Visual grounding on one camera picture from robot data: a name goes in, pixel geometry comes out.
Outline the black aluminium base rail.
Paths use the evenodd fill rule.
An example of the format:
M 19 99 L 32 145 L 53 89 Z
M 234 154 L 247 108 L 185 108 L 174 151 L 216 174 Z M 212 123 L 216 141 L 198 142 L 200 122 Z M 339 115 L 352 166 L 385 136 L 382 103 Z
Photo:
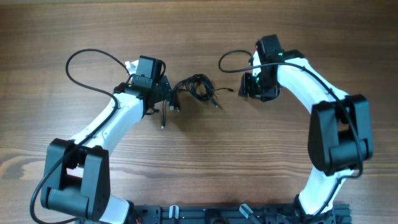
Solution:
M 307 223 L 298 206 L 293 204 L 270 204 L 250 207 L 179 207 L 172 205 L 135 205 L 127 216 L 132 224 L 211 224 L 211 223 Z

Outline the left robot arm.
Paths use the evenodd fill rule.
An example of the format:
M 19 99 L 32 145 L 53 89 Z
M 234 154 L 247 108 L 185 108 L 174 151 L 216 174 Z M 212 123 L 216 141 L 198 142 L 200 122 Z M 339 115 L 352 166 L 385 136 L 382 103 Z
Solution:
M 54 139 L 47 148 L 43 179 L 30 202 L 70 215 L 77 223 L 140 223 L 131 201 L 111 195 L 109 157 L 154 105 L 170 99 L 165 63 L 141 56 L 126 62 L 128 79 L 116 86 L 107 107 L 69 140 Z

